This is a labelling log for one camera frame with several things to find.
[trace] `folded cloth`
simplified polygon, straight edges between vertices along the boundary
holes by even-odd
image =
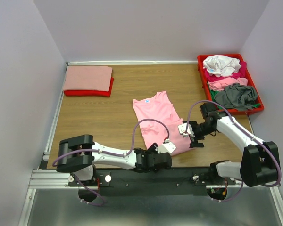
[[[236,109],[238,111],[252,110],[258,94],[252,86],[242,86],[235,83],[226,86],[224,91],[218,92],[214,99],[226,109]]]
[[[112,68],[107,66],[69,66],[63,91],[109,91]]]
[[[246,74],[246,62],[240,62],[241,68],[237,73],[233,73],[230,78],[237,79],[237,78],[244,78]],[[206,77],[207,81],[214,82],[221,79],[224,79],[224,77],[216,77],[214,75],[210,75],[206,68],[203,68],[204,76]]]
[[[110,97],[111,91],[112,91],[112,85],[113,85],[114,78],[111,78],[110,80],[110,87],[109,91],[95,91],[95,90],[66,90],[64,91],[65,96],[71,97],[71,96],[78,96],[78,97],[84,97],[84,96],[97,96],[97,97]]]
[[[241,68],[239,60],[223,55],[209,56],[203,61],[203,66],[216,77],[229,77]]]
[[[183,137],[178,130],[178,125],[183,123],[183,119],[179,118],[165,91],[144,100],[133,100],[133,109],[138,121],[146,118],[156,119],[168,127],[170,141],[176,146],[171,153],[172,156],[190,149],[190,139]],[[161,145],[167,137],[166,129],[158,122],[143,121],[140,128],[147,148],[153,143]]]
[[[247,79],[246,78],[237,78],[234,79],[232,77],[227,77],[225,79],[221,79],[214,82],[208,82],[209,88],[213,91],[223,91],[225,86],[232,85],[234,83],[239,83],[240,85],[246,86]]]

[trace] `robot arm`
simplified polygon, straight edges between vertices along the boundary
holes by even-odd
[[[243,153],[241,162],[221,161],[210,165],[213,177],[235,178],[245,182],[247,186],[263,185],[278,179],[276,165],[271,156],[263,149],[265,146],[280,166],[277,145],[274,142],[264,142],[247,131],[234,117],[225,112],[218,112],[211,103],[200,107],[204,123],[198,125],[189,122],[187,133],[191,139],[191,147],[203,147],[198,140],[212,132],[225,134]],[[179,131],[187,136],[186,123],[179,126]]]
[[[222,132],[243,151],[241,162],[220,161],[210,165],[209,177],[235,178],[242,180],[248,186],[263,185],[278,179],[278,171],[274,161],[264,151],[264,145],[279,164],[278,149],[273,142],[264,142],[249,133],[235,118],[230,118],[225,112],[216,111],[210,103],[200,107],[204,122],[195,121],[179,126],[183,136],[189,136],[190,147],[203,147],[199,140],[212,132]],[[135,172],[150,172],[159,169],[170,169],[172,166],[171,153],[175,146],[166,140],[162,145],[154,143],[148,150],[135,148],[120,150],[106,147],[93,142],[92,135],[82,135],[62,140],[59,146],[59,157],[53,163],[58,172],[74,173],[80,180],[88,181],[93,178],[93,165],[96,163],[121,167]]]

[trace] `wooden surface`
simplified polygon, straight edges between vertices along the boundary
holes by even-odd
[[[96,142],[120,149],[131,146],[132,130],[137,123],[133,99],[141,100],[166,90],[179,117],[186,119],[190,106],[206,99],[197,65],[111,65],[115,78],[111,97],[64,96],[53,138],[48,169],[58,156],[60,140],[91,134]],[[191,120],[203,122],[196,106]],[[250,131],[246,115],[236,116]],[[208,166],[220,160],[241,161],[242,153],[223,134],[206,136],[204,148],[195,148],[172,157],[174,167]],[[134,147],[145,148],[140,129]]]

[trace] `folded pink towel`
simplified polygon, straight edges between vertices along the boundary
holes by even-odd
[[[221,79],[214,82],[209,82],[209,88],[213,91],[223,91],[226,86],[233,85],[234,83],[239,83],[240,85],[246,86],[247,85],[247,79],[246,78],[231,78],[227,77],[225,79]]]
[[[107,66],[69,66],[63,91],[109,91],[112,68]]]

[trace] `pink garment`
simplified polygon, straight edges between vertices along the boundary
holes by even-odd
[[[63,91],[109,91],[112,68],[107,66],[69,66]]]
[[[239,83],[240,85],[246,86],[247,79],[246,78],[237,78],[234,79],[232,77],[227,77],[225,79],[221,79],[214,82],[208,82],[209,88],[213,91],[223,91],[224,87],[232,85],[234,83]]]
[[[240,62],[241,68],[237,73],[233,73],[231,77],[228,78],[244,78],[246,73],[246,62]],[[216,77],[214,75],[210,75],[206,68],[203,68],[204,76],[206,77],[207,81],[214,82],[218,80],[222,80],[224,77]]]
[[[155,96],[144,100],[134,99],[133,109],[138,121],[146,118],[156,119],[168,127],[170,141],[176,146],[172,156],[190,149],[190,139],[183,137],[178,131],[178,125],[183,123],[183,119],[179,118],[166,95],[166,91],[158,92]],[[158,122],[143,121],[140,128],[147,148],[153,143],[161,145],[167,137],[166,129]]]

